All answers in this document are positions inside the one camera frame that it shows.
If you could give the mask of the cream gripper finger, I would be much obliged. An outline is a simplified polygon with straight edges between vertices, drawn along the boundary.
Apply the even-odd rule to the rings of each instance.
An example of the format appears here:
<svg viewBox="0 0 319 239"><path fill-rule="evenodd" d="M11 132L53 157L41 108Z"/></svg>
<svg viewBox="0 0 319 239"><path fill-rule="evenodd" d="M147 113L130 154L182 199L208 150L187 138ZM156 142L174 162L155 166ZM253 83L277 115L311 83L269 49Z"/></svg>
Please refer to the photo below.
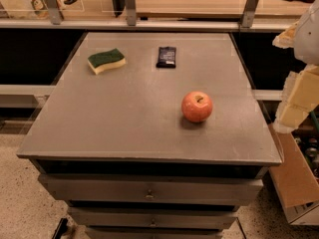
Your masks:
<svg viewBox="0 0 319 239"><path fill-rule="evenodd" d="M281 49L293 48L297 26L298 22L295 22L285 31L277 35L272 41L272 45Z"/></svg>
<svg viewBox="0 0 319 239"><path fill-rule="evenodd" d="M290 72L285 80L282 101L273 123L279 133L299 128L308 115L319 106L319 67L307 65L299 73Z"/></svg>

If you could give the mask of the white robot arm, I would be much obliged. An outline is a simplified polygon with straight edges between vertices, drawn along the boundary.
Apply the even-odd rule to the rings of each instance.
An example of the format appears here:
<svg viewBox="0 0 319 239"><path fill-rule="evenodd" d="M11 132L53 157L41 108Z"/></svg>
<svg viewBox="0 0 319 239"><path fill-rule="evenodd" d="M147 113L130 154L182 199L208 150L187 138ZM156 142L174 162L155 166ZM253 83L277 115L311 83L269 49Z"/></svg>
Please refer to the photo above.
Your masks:
<svg viewBox="0 0 319 239"><path fill-rule="evenodd" d="M290 133L319 106L319 0L298 22L276 36L272 45L292 48L294 57L306 64L300 73L290 72L286 78L273 123L275 131Z"/></svg>

